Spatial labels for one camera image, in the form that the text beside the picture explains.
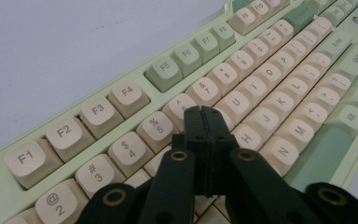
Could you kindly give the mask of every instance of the black robotic claw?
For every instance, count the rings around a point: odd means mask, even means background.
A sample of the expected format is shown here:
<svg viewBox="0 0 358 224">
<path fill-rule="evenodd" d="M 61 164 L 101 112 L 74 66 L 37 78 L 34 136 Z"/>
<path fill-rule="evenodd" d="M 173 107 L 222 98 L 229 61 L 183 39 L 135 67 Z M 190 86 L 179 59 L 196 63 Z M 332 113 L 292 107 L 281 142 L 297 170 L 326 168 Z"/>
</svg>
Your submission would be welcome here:
<svg viewBox="0 0 358 224">
<path fill-rule="evenodd" d="M 193 223 L 194 195 L 226 195 L 231 223 L 358 223 L 358 200 L 336 186 L 289 187 L 256 151 L 240 148 L 222 115 L 194 106 L 185 133 L 141 187 L 100 189 L 78 223 Z"/>
</svg>

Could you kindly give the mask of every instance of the printed symbol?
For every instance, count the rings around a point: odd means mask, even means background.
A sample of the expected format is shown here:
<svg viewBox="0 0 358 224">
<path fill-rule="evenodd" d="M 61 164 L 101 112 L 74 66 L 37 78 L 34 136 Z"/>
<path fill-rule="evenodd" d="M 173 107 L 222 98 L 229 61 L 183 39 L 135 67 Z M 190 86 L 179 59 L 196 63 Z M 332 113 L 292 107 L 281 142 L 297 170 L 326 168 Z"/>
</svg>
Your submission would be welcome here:
<svg viewBox="0 0 358 224">
<path fill-rule="evenodd" d="M 124 149 L 129 149 L 130 148 L 130 146 L 129 146 L 129 144 L 127 142 L 122 142 L 121 146 L 124 147 Z"/>
<path fill-rule="evenodd" d="M 48 205 L 54 205 L 56 204 L 58 201 L 60 200 L 60 198 L 58 197 L 58 195 L 56 193 L 51 193 L 48 196 Z"/>
<path fill-rule="evenodd" d="M 358 17 L 353 17 L 352 20 L 358 24 Z"/>
<path fill-rule="evenodd" d="M 156 124 L 158 124 L 158 121 L 151 119 L 149 120 L 149 123 L 153 124 L 153 126 L 156 126 Z"/>
<path fill-rule="evenodd" d="M 94 164 L 91 164 L 91 165 L 89 166 L 89 171 L 90 171 L 92 174 L 94 174 L 96 170 L 97 170 L 97 168 L 94 166 Z"/>
</svg>

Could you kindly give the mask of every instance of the screw hole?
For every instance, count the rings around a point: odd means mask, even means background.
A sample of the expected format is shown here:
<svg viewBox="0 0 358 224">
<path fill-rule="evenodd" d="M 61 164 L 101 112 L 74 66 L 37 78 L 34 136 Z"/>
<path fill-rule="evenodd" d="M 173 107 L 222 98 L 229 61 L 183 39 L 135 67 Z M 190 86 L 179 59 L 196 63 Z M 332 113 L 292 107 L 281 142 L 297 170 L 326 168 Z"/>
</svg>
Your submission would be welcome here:
<svg viewBox="0 0 358 224">
<path fill-rule="evenodd" d="M 255 155 L 250 152 L 241 151 L 238 153 L 238 158 L 243 161 L 252 161 L 255 159 Z"/>
<path fill-rule="evenodd" d="M 318 195 L 327 203 L 331 203 L 335 206 L 343 206 L 348 203 L 347 197 L 334 189 L 322 188 L 318 189 Z"/>
<path fill-rule="evenodd" d="M 117 206 L 126 201 L 127 193 L 123 189 L 111 189 L 103 196 L 103 203 L 108 206 Z"/>
<path fill-rule="evenodd" d="M 187 154 L 183 151 L 175 151 L 171 153 L 171 159 L 174 161 L 185 161 L 187 159 Z"/>
</svg>

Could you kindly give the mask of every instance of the mechanical keyboard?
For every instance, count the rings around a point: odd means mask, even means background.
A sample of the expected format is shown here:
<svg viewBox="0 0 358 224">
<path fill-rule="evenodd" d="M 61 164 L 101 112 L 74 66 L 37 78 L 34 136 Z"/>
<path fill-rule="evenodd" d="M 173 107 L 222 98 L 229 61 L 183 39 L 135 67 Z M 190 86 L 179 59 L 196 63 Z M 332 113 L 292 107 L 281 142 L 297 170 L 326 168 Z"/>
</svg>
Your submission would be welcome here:
<svg viewBox="0 0 358 224">
<path fill-rule="evenodd" d="M 227 0 L 196 33 L 0 148 L 0 223 L 74 223 L 101 187 L 155 175 L 193 105 L 292 187 L 358 170 L 358 0 Z M 196 223 L 229 223 L 196 196 Z"/>
</svg>

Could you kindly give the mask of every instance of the white surface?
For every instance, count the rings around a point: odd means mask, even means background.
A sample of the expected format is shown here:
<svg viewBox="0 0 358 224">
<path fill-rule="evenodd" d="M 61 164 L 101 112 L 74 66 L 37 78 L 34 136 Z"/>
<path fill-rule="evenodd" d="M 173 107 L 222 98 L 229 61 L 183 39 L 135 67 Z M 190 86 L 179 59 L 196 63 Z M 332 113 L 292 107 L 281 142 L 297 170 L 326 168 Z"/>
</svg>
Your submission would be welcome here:
<svg viewBox="0 0 358 224">
<path fill-rule="evenodd" d="M 225 0 L 0 0 L 0 146 L 217 16 Z M 351 192 L 358 197 L 358 176 Z"/>
</svg>

